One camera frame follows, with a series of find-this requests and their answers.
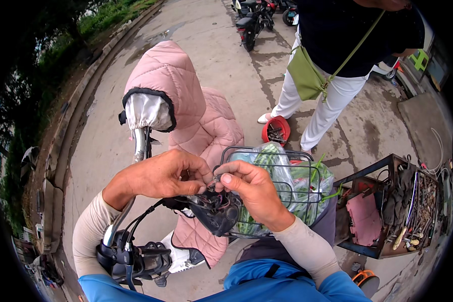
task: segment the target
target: pink foam mat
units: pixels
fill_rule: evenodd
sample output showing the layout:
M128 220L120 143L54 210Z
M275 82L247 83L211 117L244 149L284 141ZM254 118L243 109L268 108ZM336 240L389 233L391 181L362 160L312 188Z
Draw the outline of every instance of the pink foam mat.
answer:
M381 232L381 220L376 209L374 194L362 197L362 193L347 201L346 209L352 220L353 243L371 246Z

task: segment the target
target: blue shirt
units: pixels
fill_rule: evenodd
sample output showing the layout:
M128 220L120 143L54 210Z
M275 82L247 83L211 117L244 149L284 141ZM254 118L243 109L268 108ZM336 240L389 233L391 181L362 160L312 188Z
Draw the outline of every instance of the blue shirt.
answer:
M280 265L280 268L273 278L264 277L274 263ZM297 280L287 278L295 272L298 272L295 266L283 261L273 259L244 261L230 268L223 284L224 291L197 301L370 301L345 272L337 272L327 277L319 290L315 288L314 281L307 277L301 276ZM239 285L242 280L251 281ZM161 301L123 288L108 275L85 275L79 278L79 283L90 302Z

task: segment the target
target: man's right hand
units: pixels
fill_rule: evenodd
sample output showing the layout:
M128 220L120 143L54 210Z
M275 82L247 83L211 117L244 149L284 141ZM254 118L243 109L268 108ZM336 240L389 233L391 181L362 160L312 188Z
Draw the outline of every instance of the man's right hand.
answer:
M265 169L235 160L219 166L214 173L222 174L215 190L237 191L253 219L272 232L283 231L294 223L295 216L280 202Z

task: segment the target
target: parked scooter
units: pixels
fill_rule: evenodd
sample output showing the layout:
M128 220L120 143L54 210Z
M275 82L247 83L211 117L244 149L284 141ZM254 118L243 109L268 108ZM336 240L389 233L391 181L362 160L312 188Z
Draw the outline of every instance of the parked scooter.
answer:
M55 269L54 263L48 260L47 254L38 256L31 264L25 267L33 272L38 272L45 285L56 284L60 287L64 284L64 280Z
M249 12L245 18L240 19L236 23L237 30L242 33L242 43L243 47L247 51L254 49L255 40L266 26L269 30L273 30L273 20L270 14L267 12L266 7L269 3L265 0L260 0L260 3L257 3L255 0L248 0L242 4L247 5L252 12Z
M399 57L389 55L381 62L374 65L372 72L378 74L386 81L391 81L396 77L396 70L399 67Z
M292 5L289 7L288 10L284 11L284 14L282 15L282 20L287 26L294 26L294 18L297 15L297 6Z
M288 10L292 5L297 5L295 0L273 0L273 1L276 2L275 4L277 5L278 9L281 12Z
M247 0L232 0L231 8L233 11L235 11L238 16L237 18L245 18L247 17L247 14L249 12L253 12L254 10L252 7L248 4L244 4ZM265 0L267 2L267 6L265 7L266 12L270 15L270 17L273 16L275 13L275 10L277 8L277 4L275 0Z

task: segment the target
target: red bowl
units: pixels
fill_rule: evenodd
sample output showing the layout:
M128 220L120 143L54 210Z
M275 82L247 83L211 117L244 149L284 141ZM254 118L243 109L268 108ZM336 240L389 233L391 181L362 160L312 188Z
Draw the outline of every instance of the red bowl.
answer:
M290 136L290 126L288 125L286 119L282 116L274 117L271 120L269 120L265 126L263 126L262 129L262 140L264 142L269 142L269 137L267 135L267 129L269 128L269 125L272 125L274 129L277 128L282 128L282 132L284 133L283 139L287 140L288 137Z

